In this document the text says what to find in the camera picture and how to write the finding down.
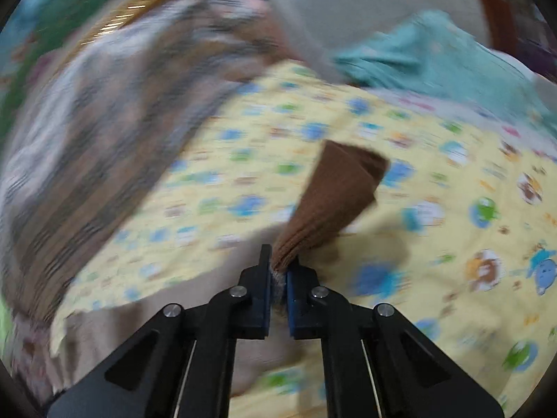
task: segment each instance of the teal cloth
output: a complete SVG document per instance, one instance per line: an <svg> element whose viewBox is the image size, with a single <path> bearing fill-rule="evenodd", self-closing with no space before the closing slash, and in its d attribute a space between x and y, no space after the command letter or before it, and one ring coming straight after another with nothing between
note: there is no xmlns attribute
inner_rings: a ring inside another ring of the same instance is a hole
<svg viewBox="0 0 557 418"><path fill-rule="evenodd" d="M441 11L423 11L334 57L350 82L471 103L497 118L557 135L555 115L513 65L478 44Z"/></svg>

